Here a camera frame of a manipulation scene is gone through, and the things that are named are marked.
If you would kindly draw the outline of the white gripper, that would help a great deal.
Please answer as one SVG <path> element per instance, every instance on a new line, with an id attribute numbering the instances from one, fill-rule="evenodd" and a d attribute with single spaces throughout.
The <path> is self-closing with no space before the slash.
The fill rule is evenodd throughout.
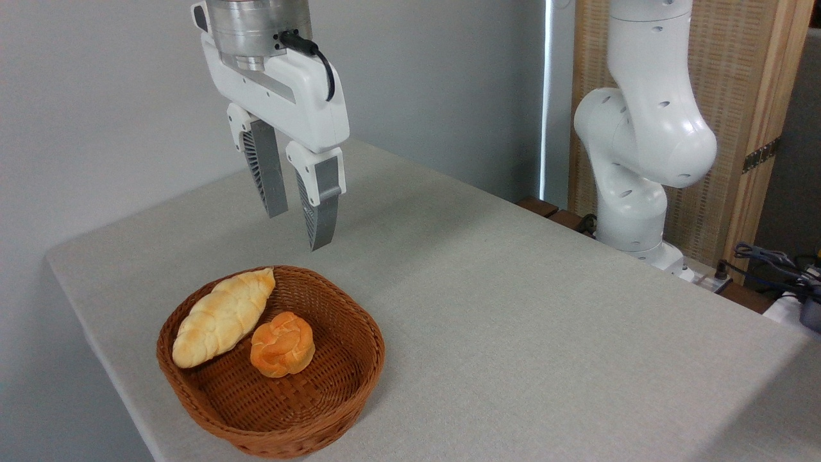
<path id="1" fill-rule="evenodd" d="M 276 128 L 295 140 L 285 155 L 296 171 L 310 249 L 331 243 L 346 192 L 337 146 L 351 133 L 341 82 L 328 101 L 326 68 L 313 56 L 288 50 L 269 56 L 263 71 L 249 71 L 226 65 L 210 35 L 202 33 L 201 43 L 217 90 L 233 102 L 228 120 L 235 148 L 246 158 L 267 214 L 288 210 Z"/>

